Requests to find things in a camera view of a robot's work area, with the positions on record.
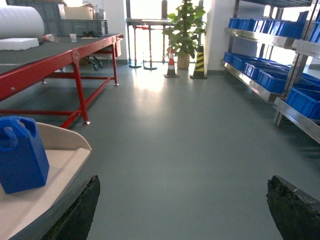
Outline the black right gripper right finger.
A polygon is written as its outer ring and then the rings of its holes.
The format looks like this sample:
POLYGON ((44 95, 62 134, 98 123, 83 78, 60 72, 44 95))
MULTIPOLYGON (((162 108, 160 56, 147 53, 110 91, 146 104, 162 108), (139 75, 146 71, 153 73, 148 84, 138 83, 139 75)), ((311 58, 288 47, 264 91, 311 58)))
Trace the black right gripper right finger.
POLYGON ((267 204, 284 240, 320 238, 320 201, 274 175, 267 182, 267 204))

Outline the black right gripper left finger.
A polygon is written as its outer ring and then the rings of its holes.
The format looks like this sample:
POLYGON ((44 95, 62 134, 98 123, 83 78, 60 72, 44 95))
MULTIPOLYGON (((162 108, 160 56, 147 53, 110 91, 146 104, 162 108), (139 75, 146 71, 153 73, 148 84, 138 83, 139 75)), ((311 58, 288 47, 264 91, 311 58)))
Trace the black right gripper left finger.
POLYGON ((101 192, 97 175, 88 184, 57 222, 42 237, 43 240, 86 240, 94 219, 101 192))

